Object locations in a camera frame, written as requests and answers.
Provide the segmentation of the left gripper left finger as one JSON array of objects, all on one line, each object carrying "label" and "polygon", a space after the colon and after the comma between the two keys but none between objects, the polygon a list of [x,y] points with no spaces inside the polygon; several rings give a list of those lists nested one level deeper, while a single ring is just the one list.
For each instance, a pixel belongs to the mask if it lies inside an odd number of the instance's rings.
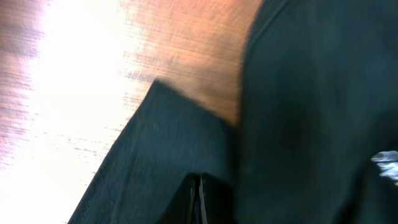
[{"label": "left gripper left finger", "polygon": [[186,175],[155,224],[199,223],[196,218],[199,180],[197,174]]}]

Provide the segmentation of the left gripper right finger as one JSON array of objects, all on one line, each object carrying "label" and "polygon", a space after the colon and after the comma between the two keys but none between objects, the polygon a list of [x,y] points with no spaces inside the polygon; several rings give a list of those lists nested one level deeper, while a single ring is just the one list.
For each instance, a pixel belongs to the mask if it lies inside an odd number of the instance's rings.
[{"label": "left gripper right finger", "polygon": [[202,174],[200,210],[204,224],[235,224],[233,190],[222,180]]}]

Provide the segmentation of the black polo shirt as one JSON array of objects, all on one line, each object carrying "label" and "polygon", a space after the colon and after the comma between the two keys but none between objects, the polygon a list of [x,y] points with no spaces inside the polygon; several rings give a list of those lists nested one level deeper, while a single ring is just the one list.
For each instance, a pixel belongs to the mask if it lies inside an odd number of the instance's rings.
[{"label": "black polo shirt", "polygon": [[266,1],[232,128],[155,81],[71,223],[156,223],[188,174],[233,190],[236,223],[396,223],[397,2]]}]

